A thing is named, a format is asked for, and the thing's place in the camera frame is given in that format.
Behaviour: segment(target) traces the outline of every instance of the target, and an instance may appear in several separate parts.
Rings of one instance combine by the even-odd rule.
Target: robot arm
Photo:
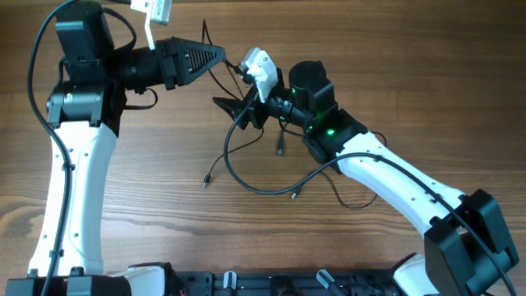
[[[262,128],[268,117],[302,127],[303,143],[318,162],[329,163],[337,172],[363,183],[407,218],[424,239],[426,260],[415,257],[394,273],[403,291],[418,296],[436,292],[479,295],[501,277],[495,264],[508,271],[518,263],[510,232],[492,196],[482,190],[467,196],[430,178],[384,147],[364,125],[338,108],[334,87],[321,62],[294,66],[289,73],[290,88],[285,88],[280,69],[274,68],[273,75],[271,67],[265,67],[273,65],[268,55],[252,49],[254,52],[260,54],[247,55],[249,64],[260,65],[260,71],[252,71],[255,74],[250,76],[250,68],[245,68],[249,76],[245,80],[255,85],[245,100],[215,98],[215,103],[236,118],[241,129],[249,122]],[[277,81],[261,98],[260,86],[269,88],[274,76]],[[459,219],[473,232],[460,235]],[[474,242],[477,238],[488,246],[494,264]]]
[[[166,7],[163,0],[143,3]],[[149,21],[155,18],[152,10],[153,7],[146,11],[148,27]],[[62,290],[66,286],[64,279],[69,276],[68,294],[88,294],[107,287],[111,287],[111,294],[133,296],[161,295],[167,291],[180,293],[183,285],[169,264],[133,266],[114,277],[101,275],[104,268],[100,218],[104,182],[118,138],[120,117],[126,107],[125,91],[142,94],[147,87],[158,84],[165,84],[167,90],[187,85],[223,61],[224,50],[177,38],[161,40],[153,46],[149,38],[147,48],[133,49],[127,45],[114,49],[104,21],[104,9],[96,2],[74,2],[60,11],[57,33],[70,81],[53,90],[47,105],[48,123],[67,146],[75,168],[66,228],[52,285]],[[420,296],[439,291],[444,295],[479,295],[499,279],[499,274],[487,254],[473,243],[472,234],[458,234],[458,221],[444,205],[428,197],[422,185],[384,160],[396,164],[440,194],[441,199],[475,229],[502,270],[508,271],[518,263],[517,252],[496,201],[480,190],[465,196],[390,152],[365,126],[338,109],[334,88],[321,62],[296,65],[289,73],[290,88],[284,87],[281,71],[268,54],[259,49],[251,50],[242,68],[243,79],[255,84],[244,101],[214,98],[219,107],[239,122],[240,128],[244,129],[249,122],[255,128],[262,128],[268,117],[298,125],[303,128],[303,142],[309,152],[322,164],[349,153],[374,155],[341,159],[332,162],[331,167],[377,192],[423,236],[425,262],[415,257],[394,273],[400,289],[406,294]],[[28,279],[10,280],[7,295],[35,295],[45,280],[39,276],[45,275],[49,268],[64,184],[62,161],[55,155],[58,155],[58,148],[53,144],[44,226],[30,261]],[[324,277],[324,281],[337,290],[334,278]],[[228,283],[232,281],[225,278],[225,283],[230,286]]]

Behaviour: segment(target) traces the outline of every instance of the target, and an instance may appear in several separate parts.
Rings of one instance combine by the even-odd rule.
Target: cable connector
[[[283,137],[283,132],[281,132],[281,135],[279,136],[278,140],[278,155],[283,156],[283,150],[285,148],[285,139]]]
[[[303,189],[303,186],[300,186],[296,189],[296,191],[293,193],[293,195],[291,196],[291,198],[294,200],[296,200],[296,197],[298,197],[299,193],[302,191]]]
[[[207,174],[205,176],[205,179],[203,180],[203,188],[207,188],[208,187],[208,183],[210,183],[210,178],[211,178],[210,174]]]

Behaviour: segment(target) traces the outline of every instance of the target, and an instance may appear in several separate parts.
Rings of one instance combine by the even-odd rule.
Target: wood grain
[[[145,46],[144,16],[111,7],[137,28]],[[50,145],[30,111],[25,75],[52,9],[0,8],[0,294],[7,279],[26,273],[44,216]],[[525,257],[525,13],[524,3],[497,0],[181,2],[170,26],[155,27],[155,38],[198,40],[205,18],[231,61],[259,46],[286,76],[297,62],[321,60],[341,107],[386,134],[392,151],[452,187],[493,194]],[[117,45],[125,44],[126,28],[109,23]],[[61,56],[51,29],[35,69],[42,110]],[[235,90],[223,67],[215,73]],[[231,125],[210,99],[223,93],[208,75],[174,91],[155,89],[156,108],[122,117],[101,229],[107,272],[147,261],[171,261],[178,271],[386,268],[422,251],[413,227],[384,201],[345,210],[323,177],[296,201],[263,197],[242,189],[220,162],[202,189]],[[152,99],[128,95],[133,103]],[[317,167],[297,138],[287,137],[286,156],[276,156],[278,124],[268,122],[265,130],[262,141],[231,156],[250,184],[285,187]],[[258,133],[236,132],[232,145]],[[334,180],[346,201],[373,195],[358,183]],[[524,265],[510,276],[518,294],[526,294]],[[492,292],[506,294],[500,285]]]

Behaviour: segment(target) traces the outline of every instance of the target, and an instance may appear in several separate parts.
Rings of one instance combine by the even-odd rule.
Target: black robot arm segment
[[[114,48],[104,14],[117,17],[130,29],[132,41]],[[196,41],[160,40],[155,50],[134,49],[136,33],[115,11],[97,2],[74,2],[57,14],[57,34],[64,51],[63,65],[70,77],[50,95],[48,122],[106,124],[118,136],[126,90],[143,94],[164,84],[167,90],[185,86],[226,58],[223,48]]]
[[[245,129],[250,122],[262,128],[268,117],[278,118],[303,129],[303,143],[316,161],[325,164],[336,157],[344,143],[357,134],[367,133],[367,128],[335,101],[334,87],[326,77],[321,62],[305,61],[294,66],[289,73],[290,88],[285,88],[282,72],[277,68],[278,83],[269,93],[265,103],[258,98],[253,86],[244,101],[213,98],[214,102],[232,119],[235,119],[248,102],[252,102],[241,118],[239,127]],[[339,172],[337,164],[331,165]]]

